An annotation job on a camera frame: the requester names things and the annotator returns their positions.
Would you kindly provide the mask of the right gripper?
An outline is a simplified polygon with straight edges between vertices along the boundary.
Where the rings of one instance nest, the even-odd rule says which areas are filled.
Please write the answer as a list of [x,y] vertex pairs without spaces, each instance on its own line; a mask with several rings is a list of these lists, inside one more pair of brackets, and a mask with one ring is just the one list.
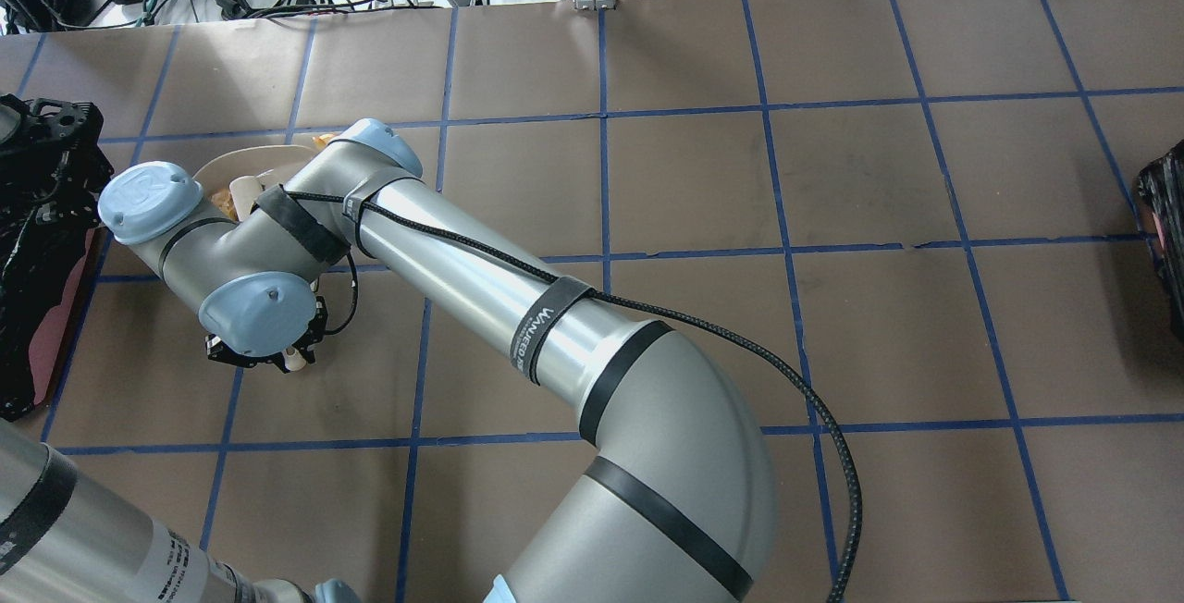
[[317,363],[317,349],[328,334],[328,307],[322,296],[314,296],[313,319],[296,340],[282,349],[236,349],[227,340],[215,334],[204,336],[204,357],[211,363],[232,364],[252,370],[263,364],[278,368],[279,373],[297,373]]

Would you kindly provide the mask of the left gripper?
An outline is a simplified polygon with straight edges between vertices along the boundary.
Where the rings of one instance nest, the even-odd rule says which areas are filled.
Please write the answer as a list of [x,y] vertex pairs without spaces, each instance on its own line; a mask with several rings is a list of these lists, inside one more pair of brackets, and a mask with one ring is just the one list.
[[97,200],[114,169],[99,148],[105,116],[92,102],[1,97],[1,224],[99,227]]

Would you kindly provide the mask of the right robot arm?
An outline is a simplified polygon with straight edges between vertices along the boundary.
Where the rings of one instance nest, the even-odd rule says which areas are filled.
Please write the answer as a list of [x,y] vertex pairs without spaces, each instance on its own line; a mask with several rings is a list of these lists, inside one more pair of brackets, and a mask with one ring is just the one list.
[[401,136],[360,118],[240,222],[165,161],[124,169],[99,217],[212,336],[264,359],[315,316],[313,281],[348,252],[410,284],[520,376],[574,410],[596,460],[489,602],[741,602],[776,540],[776,481],[757,418],[723,370],[673,321],[748,349],[786,376],[832,438],[847,485],[847,539],[830,602],[845,599],[862,530],[845,435],[772,351],[723,326],[560,276],[422,181]]

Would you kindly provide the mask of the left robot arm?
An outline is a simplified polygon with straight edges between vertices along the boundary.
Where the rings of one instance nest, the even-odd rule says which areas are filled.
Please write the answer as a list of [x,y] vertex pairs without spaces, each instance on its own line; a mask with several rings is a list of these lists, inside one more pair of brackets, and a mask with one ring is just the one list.
[[[4,419],[34,408],[31,347],[88,232],[140,244],[180,227],[202,186],[175,165],[115,177],[92,103],[4,94]],[[64,454],[4,426],[5,602],[355,602],[345,582],[255,582]]]

